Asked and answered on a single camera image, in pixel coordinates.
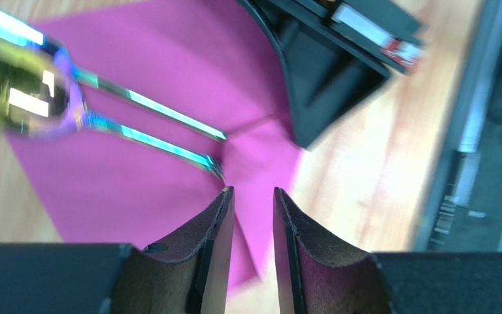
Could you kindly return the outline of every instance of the label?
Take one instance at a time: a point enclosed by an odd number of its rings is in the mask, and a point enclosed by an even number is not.
[[[350,26],[353,30],[381,47],[381,52],[395,63],[413,69],[422,56],[422,51],[414,44],[399,41],[392,34],[346,4],[342,4],[332,20]]]

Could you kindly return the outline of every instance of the sticker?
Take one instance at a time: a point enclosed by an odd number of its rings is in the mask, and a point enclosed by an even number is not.
[[[413,44],[394,39],[382,48],[382,53],[406,69],[413,69],[422,56],[422,51]]]

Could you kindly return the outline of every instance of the black device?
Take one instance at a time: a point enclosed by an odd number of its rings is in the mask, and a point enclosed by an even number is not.
[[[483,6],[415,250],[502,252],[502,0]]]

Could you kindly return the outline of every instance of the wooden table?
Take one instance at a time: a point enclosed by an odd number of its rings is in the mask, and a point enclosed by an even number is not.
[[[141,0],[0,0],[32,21]],[[410,247],[463,69],[478,0],[400,0],[426,26],[426,57],[340,119],[306,152],[294,200],[310,216],[367,251]],[[0,135],[0,241],[61,241]],[[271,254],[262,281],[230,299],[227,313],[277,313]]]

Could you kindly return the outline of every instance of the reflective metal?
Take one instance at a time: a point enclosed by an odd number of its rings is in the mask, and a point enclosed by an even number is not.
[[[55,139],[90,128],[158,148],[223,179],[220,165],[210,156],[190,152],[91,111],[74,71],[63,48],[35,46],[30,41],[21,47],[0,36],[0,131]]]
[[[53,54],[58,49],[63,49],[63,47],[57,42],[49,39],[47,36],[42,34],[40,31],[33,29],[27,24],[3,13],[0,11],[0,38],[19,46],[24,46],[39,50],[41,52],[49,52]],[[170,109],[156,101],[148,99],[133,90],[129,90],[122,86],[119,86],[111,81],[105,80],[95,73],[91,73],[85,69],[78,68],[74,63],[69,60],[71,64],[73,78],[81,84],[97,88],[99,90],[108,91],[116,96],[122,97],[128,101],[133,102],[136,105],[150,109],[156,113],[163,114],[173,120],[176,120],[191,129],[202,133],[214,140],[219,142],[226,140],[226,135],[202,122],[199,122],[189,116],[179,113],[173,109]]]

